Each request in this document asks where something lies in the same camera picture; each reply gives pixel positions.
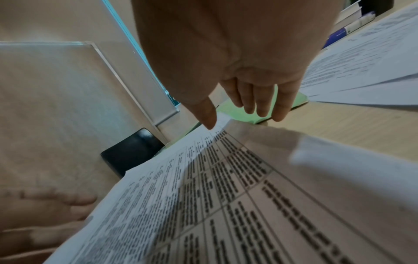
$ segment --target desk surface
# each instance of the desk surface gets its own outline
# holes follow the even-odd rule
[[[395,0],[395,7],[377,20],[415,0]],[[385,109],[309,102],[269,127],[296,130],[343,144],[362,147],[418,162],[418,114],[414,109]]]

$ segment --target blue pen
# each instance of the blue pen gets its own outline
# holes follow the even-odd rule
[[[323,48],[326,48],[327,46],[339,41],[346,35],[350,34],[351,32],[361,28],[362,26],[366,25],[367,23],[370,23],[373,21],[376,17],[376,14],[374,12],[370,12],[365,14],[364,16],[360,17],[353,23],[349,24],[346,27],[343,27],[342,29],[332,33],[330,37],[328,38],[327,42],[325,43],[325,46]]]

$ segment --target hand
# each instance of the hand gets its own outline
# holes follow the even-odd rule
[[[291,109],[342,0],[132,0],[142,48],[158,79],[207,128],[218,83],[232,102],[272,118]]]
[[[83,227],[96,199],[54,189],[0,188],[0,264],[43,263],[53,250],[17,254],[61,245]]]

